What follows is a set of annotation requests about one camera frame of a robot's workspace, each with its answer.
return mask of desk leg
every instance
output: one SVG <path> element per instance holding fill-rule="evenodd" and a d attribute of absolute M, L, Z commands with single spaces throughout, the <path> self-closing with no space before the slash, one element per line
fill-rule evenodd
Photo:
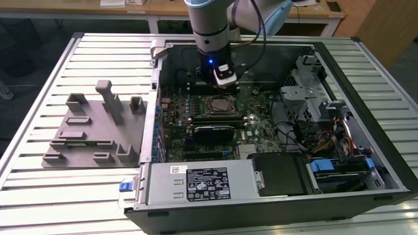
<path fill-rule="evenodd" d="M 146 16 L 149 33 L 157 34 L 157 16 Z"/>
<path fill-rule="evenodd" d="M 332 37 L 336 27 L 339 25 L 340 19 L 329 19 L 328 24 L 321 31 L 320 37 Z"/>

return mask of blue latch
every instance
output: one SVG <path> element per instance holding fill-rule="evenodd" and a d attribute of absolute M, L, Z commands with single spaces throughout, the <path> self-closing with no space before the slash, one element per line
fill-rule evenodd
<path fill-rule="evenodd" d="M 118 184 L 118 192 L 130 192 L 133 191 L 133 182 L 121 182 Z"/>
<path fill-rule="evenodd" d="M 372 169 L 373 168 L 373 162 L 372 162 L 371 158 L 365 158 L 365 163 L 367 163 L 368 168 Z"/>
<path fill-rule="evenodd" d="M 319 170 L 316 164 L 315 163 L 309 163 L 309 165 L 311 165 L 312 172 L 316 172 Z"/>
<path fill-rule="evenodd" d="M 320 159 L 315 160 L 309 163 L 312 172 L 321 171 L 321 170 L 333 170 L 333 165 L 331 160 Z"/>

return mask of floor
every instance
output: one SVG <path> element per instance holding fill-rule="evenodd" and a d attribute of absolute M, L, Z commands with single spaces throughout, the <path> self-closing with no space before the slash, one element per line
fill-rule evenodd
<path fill-rule="evenodd" d="M 36 71 L 18 78 L 10 78 L 0 70 L 0 79 L 14 93 L 10 101 L 0 99 L 0 156 L 13 138 L 33 100 L 48 79 L 60 54 L 66 46 L 73 32 L 97 33 L 148 33 L 145 21 L 113 20 L 65 20 L 64 27 L 57 28 L 53 20 L 32 20 L 42 46 L 29 50 L 29 56 L 36 64 Z M 160 33 L 190 33 L 190 28 L 181 22 L 158 22 Z M 399 61 L 389 68 L 389 73 L 418 102 L 418 43 L 412 43 Z"/>

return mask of gray plastic part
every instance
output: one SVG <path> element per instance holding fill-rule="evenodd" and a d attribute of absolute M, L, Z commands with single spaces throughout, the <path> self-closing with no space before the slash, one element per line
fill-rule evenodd
<path fill-rule="evenodd" d="M 113 163 L 114 159 L 110 155 L 110 153 L 104 152 L 104 153 L 93 153 L 93 157 L 92 159 L 94 160 L 94 162 L 97 164 L 102 164 L 102 163 Z"/>
<path fill-rule="evenodd" d="M 122 118 L 120 115 L 121 102 L 117 95 L 113 96 L 112 91 L 112 82 L 109 80 L 98 80 L 96 84 L 96 91 L 101 94 L 105 110 L 110 113 L 114 125 L 122 124 Z"/>
<path fill-rule="evenodd" d="M 138 164 L 146 102 L 140 97 L 120 101 L 109 92 L 112 84 L 98 83 L 96 87 L 104 100 L 112 98 L 110 105 L 97 100 L 86 101 L 82 94 L 69 95 L 69 110 L 49 142 L 42 167 L 120 168 Z M 120 117 L 118 125 L 113 115 Z"/>
<path fill-rule="evenodd" d="M 65 161 L 65 157 L 60 153 L 46 153 L 42 159 L 49 164 L 61 164 Z"/>

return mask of cpu socket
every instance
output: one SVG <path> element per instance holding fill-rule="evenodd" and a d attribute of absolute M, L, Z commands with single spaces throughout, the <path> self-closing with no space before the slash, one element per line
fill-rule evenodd
<path fill-rule="evenodd" d="M 205 99 L 206 116 L 235 116 L 233 98 L 229 96 L 210 97 Z"/>

